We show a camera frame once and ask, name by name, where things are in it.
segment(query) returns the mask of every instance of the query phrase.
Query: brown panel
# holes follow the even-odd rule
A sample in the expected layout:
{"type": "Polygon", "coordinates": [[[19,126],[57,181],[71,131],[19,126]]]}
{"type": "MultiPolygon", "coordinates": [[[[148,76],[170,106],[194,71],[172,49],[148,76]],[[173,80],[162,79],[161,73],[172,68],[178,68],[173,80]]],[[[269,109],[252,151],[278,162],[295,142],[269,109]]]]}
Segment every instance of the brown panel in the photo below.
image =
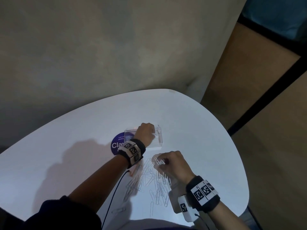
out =
{"type": "Polygon", "coordinates": [[[237,23],[201,104],[228,129],[298,59],[237,23]]]}
{"type": "Polygon", "coordinates": [[[233,137],[263,229],[306,229],[307,73],[233,137]]]}

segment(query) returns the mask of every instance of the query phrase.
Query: round purple sticker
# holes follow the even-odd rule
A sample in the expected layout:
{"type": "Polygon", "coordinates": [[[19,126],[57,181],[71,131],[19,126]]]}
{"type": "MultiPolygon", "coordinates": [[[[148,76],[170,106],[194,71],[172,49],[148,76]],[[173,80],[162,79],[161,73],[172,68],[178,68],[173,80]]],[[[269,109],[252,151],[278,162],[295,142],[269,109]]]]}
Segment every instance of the round purple sticker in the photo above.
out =
{"type": "Polygon", "coordinates": [[[114,155],[117,155],[117,150],[118,150],[118,147],[120,147],[125,141],[127,140],[130,140],[132,139],[134,136],[134,134],[132,133],[127,133],[126,134],[126,138],[125,139],[125,133],[122,132],[122,133],[119,133],[117,136],[114,137],[114,139],[112,140],[112,143],[111,143],[111,151],[114,155]]]}

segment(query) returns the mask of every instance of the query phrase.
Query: gray wall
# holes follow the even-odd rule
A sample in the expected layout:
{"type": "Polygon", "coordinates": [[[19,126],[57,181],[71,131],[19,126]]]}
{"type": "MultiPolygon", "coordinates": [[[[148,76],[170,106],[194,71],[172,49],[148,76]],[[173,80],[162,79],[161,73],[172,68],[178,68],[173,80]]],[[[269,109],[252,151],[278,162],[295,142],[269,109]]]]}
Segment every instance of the gray wall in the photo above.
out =
{"type": "Polygon", "coordinates": [[[246,0],[0,0],[0,145],[119,93],[200,101],[246,0]]]}

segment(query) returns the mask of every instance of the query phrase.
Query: table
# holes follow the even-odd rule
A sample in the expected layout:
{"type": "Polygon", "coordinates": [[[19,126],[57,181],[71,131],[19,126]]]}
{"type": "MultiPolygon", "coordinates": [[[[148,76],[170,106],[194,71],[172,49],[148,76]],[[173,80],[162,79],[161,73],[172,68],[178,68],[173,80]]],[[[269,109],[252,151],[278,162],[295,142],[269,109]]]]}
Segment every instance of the table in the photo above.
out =
{"type": "MultiPolygon", "coordinates": [[[[193,172],[210,181],[236,215],[243,213],[249,190],[234,143],[206,108],[169,89],[124,93],[87,104],[18,141],[0,154],[0,207],[26,220],[44,200],[70,194],[114,156],[112,139],[142,122],[161,126],[163,146],[159,152],[180,150],[193,172]]],[[[117,192],[116,197],[123,195],[117,192]]],[[[128,218],[150,217],[151,200],[142,198],[144,193],[138,192],[130,199],[128,218]]],[[[109,203],[110,196],[98,211],[102,220],[109,203]]],[[[188,225],[171,205],[157,208],[153,218],[188,225]]]]}

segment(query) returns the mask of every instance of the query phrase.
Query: transparent container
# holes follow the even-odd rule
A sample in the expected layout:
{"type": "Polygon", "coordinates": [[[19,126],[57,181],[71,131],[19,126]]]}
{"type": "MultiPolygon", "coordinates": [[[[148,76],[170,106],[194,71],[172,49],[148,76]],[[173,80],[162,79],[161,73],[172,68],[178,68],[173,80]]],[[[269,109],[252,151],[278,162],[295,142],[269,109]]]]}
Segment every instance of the transparent container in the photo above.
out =
{"type": "MultiPolygon", "coordinates": [[[[163,138],[162,138],[162,131],[159,125],[155,125],[155,133],[153,135],[155,138],[151,142],[151,144],[146,148],[146,150],[159,150],[162,148],[163,145],[163,138]]],[[[124,133],[124,141],[130,140],[134,137],[136,130],[138,127],[129,127],[125,130],[124,133]]]]}

